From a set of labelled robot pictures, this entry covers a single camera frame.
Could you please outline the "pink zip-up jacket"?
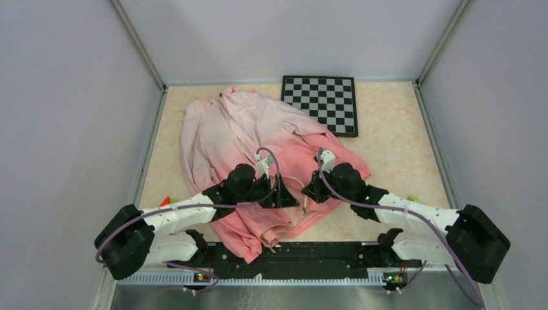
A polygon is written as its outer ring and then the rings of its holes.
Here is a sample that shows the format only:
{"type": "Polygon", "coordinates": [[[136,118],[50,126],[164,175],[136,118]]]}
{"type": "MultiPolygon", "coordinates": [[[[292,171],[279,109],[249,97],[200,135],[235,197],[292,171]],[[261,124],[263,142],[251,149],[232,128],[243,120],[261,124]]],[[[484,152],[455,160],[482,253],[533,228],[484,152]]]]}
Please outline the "pink zip-up jacket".
{"type": "Polygon", "coordinates": [[[337,163],[350,163],[362,178],[371,172],[364,160],[347,149],[320,123],[282,101],[254,91],[228,88],[216,98],[196,100],[185,110],[180,135],[180,165],[189,192],[198,194],[227,178],[241,163],[253,165],[256,151],[268,148],[297,207],[237,208],[211,225],[222,243],[247,263],[280,238],[303,233],[336,210],[341,202],[314,203],[303,195],[317,169],[319,149],[331,151],[337,163]]]}

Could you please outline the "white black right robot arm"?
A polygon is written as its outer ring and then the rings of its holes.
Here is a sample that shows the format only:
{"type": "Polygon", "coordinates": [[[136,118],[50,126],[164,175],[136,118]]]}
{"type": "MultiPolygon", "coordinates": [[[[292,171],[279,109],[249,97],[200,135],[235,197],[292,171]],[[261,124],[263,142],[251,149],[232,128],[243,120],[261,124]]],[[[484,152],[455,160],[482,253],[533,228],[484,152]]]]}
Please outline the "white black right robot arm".
{"type": "Polygon", "coordinates": [[[350,204],[358,217],[387,223],[379,258],[387,266],[421,260],[455,266],[475,281],[490,284],[511,248],[510,240],[483,210],[440,209],[407,200],[367,184],[349,163],[314,171],[302,193],[315,203],[333,198],[350,204]]]}

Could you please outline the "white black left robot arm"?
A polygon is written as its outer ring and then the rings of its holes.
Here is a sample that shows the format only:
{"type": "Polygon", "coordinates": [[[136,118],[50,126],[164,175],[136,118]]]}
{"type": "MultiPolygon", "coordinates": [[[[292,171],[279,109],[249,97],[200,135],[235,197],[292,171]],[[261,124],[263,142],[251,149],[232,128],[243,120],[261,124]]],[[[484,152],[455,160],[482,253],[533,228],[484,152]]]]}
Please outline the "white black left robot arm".
{"type": "Polygon", "coordinates": [[[281,209],[299,204],[280,174],[270,177],[266,169],[257,172],[239,164],[220,183],[187,200],[151,209],[122,207],[94,240],[96,261],[116,280],[144,266],[172,261],[199,267],[207,259],[206,242],[190,226],[248,207],[281,209]]]}

